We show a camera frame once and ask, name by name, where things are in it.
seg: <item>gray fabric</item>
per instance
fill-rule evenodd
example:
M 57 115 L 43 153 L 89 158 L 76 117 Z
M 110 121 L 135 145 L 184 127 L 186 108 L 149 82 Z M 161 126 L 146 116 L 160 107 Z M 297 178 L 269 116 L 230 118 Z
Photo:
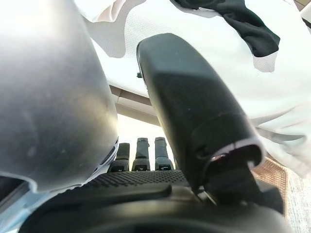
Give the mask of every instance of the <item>gray fabric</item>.
M 146 0 L 128 0 L 121 8 L 115 22 L 91 23 L 84 18 L 91 38 L 106 52 L 109 57 L 122 58 L 125 55 L 124 28 L 128 13 Z
M 311 233 L 311 178 L 288 172 L 287 220 L 295 233 Z

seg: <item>woven mat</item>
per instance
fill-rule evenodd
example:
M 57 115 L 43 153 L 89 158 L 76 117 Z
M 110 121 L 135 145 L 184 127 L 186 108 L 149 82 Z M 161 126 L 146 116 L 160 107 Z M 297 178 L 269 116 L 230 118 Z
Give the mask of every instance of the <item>woven mat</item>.
M 252 172 L 256 179 L 278 187 L 284 201 L 284 215 L 287 216 L 288 175 L 286 168 L 275 161 L 266 158 L 266 161 L 261 166 L 253 169 Z

